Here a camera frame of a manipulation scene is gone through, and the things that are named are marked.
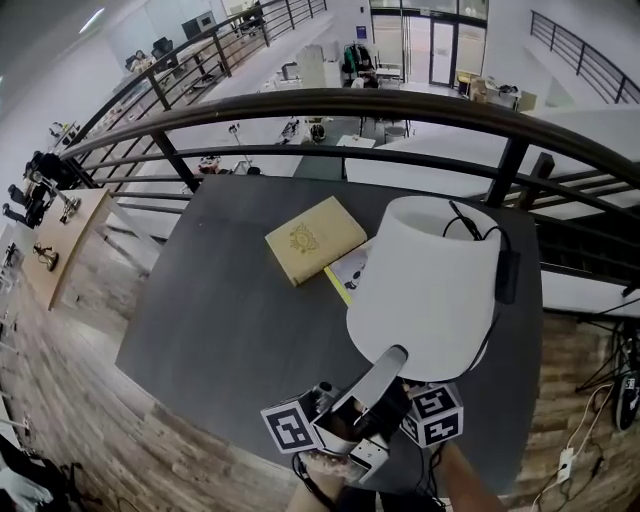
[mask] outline lamp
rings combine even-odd
[[[408,360],[399,376],[417,381],[450,380],[472,368],[494,324],[500,244],[495,221],[464,204],[392,201],[347,312],[358,350],[375,362],[402,346]]]

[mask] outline monitor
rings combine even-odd
[[[183,23],[182,30],[184,30],[184,35],[187,36],[187,39],[191,39],[215,26],[215,24],[216,19],[213,17],[213,13],[209,11]]]

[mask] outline box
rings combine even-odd
[[[400,428],[421,448],[462,434],[464,409],[446,384],[423,388],[411,401],[411,411]]]

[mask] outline power strip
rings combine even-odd
[[[573,448],[565,448],[560,454],[558,463],[558,483],[569,480],[571,477],[571,464],[573,463]]]

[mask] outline hand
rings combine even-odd
[[[317,450],[300,454],[300,460],[312,473],[341,478],[347,483],[356,482],[364,475],[364,468],[358,466],[347,456],[338,457]]]

